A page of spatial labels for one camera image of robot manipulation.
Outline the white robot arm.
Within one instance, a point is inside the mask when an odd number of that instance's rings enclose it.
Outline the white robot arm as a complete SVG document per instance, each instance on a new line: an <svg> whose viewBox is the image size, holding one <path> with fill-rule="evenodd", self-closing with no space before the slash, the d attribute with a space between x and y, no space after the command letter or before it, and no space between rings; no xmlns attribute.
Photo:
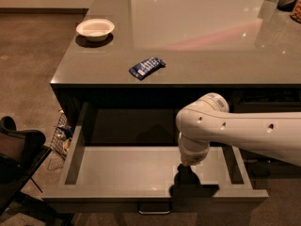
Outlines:
<svg viewBox="0 0 301 226"><path fill-rule="evenodd" d="M208 93L176 116L178 145L185 166L205 159L212 142L301 166L301 113L231 113L227 101Z"/></svg>

